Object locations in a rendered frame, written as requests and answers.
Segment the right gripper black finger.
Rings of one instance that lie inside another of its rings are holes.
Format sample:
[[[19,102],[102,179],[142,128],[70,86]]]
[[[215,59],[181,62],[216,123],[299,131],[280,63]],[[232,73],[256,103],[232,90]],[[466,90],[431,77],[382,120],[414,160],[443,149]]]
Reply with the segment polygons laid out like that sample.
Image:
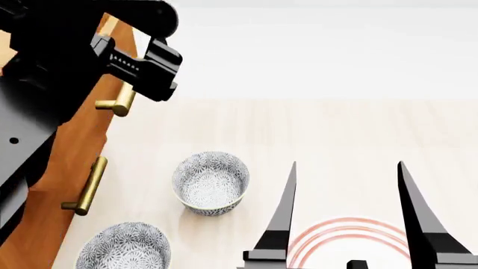
[[[444,228],[403,161],[397,185],[412,269],[473,269],[473,253]]]
[[[255,250],[288,250],[296,187],[297,163],[294,162],[276,211]]]

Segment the floral patterned white bowl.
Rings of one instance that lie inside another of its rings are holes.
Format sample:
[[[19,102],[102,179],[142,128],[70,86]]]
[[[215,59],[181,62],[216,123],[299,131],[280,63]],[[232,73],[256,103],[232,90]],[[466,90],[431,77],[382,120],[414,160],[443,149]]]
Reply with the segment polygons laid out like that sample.
[[[165,234],[148,223],[124,222],[102,230],[82,248],[75,269],[169,269]]]
[[[248,168],[237,156],[227,152],[200,152],[177,166],[172,186],[186,209],[216,217],[236,208],[249,179]]]

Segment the orange wooden cabinet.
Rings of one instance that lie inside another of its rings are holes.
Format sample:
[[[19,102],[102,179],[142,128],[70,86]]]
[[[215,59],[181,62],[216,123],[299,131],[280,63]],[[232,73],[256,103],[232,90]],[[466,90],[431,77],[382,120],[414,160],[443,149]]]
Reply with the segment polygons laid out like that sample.
[[[113,114],[97,99],[122,87],[101,77],[86,96],[8,96],[0,75],[0,269],[51,269]]]

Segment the white plate with red rings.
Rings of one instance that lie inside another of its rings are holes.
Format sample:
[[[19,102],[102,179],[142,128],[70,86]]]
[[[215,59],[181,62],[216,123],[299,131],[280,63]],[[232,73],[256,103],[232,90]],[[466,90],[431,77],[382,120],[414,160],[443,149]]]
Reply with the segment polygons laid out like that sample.
[[[412,269],[406,233],[365,217],[336,217],[313,224],[289,245],[288,267],[345,269],[365,260],[370,269]]]

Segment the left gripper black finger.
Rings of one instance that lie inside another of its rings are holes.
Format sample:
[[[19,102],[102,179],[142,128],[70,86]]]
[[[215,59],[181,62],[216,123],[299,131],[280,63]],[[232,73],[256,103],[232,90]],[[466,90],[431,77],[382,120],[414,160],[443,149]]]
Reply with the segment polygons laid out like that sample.
[[[94,34],[90,45],[96,55],[102,55],[104,51],[110,51],[115,47],[115,42],[108,35]]]
[[[143,59],[136,60],[134,91],[155,102],[167,101],[177,88],[174,79],[183,57],[165,39],[149,41]]]

